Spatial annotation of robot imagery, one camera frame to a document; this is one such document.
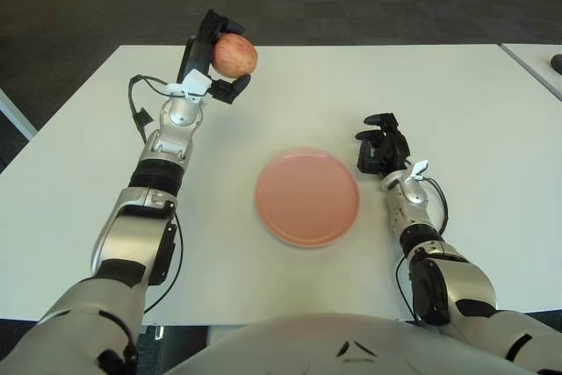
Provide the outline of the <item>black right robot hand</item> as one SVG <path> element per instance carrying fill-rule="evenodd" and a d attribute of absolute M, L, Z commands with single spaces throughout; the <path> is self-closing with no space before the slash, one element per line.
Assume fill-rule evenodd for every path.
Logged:
<path fill-rule="evenodd" d="M 360 141 L 357 168 L 361 173 L 388 176 L 406 168 L 410 156 L 405 136 L 393 113 L 380 113 L 364 119 L 368 126 L 377 129 L 365 130 L 355 135 Z"/>

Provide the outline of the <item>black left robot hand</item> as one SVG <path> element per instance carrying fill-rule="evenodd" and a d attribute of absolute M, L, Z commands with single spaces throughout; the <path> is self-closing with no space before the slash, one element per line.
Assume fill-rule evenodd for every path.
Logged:
<path fill-rule="evenodd" d="M 202 19 L 197 34 L 190 37 L 185 46 L 177 75 L 179 92 L 195 100 L 209 93 L 212 98 L 222 103 L 232 104 L 248 86 L 250 74 L 243 74 L 230 83 L 221 79 L 213 80 L 209 76 L 209 70 L 220 36 L 244 33 L 245 28 L 242 25 L 214 10 L 209 10 Z"/>

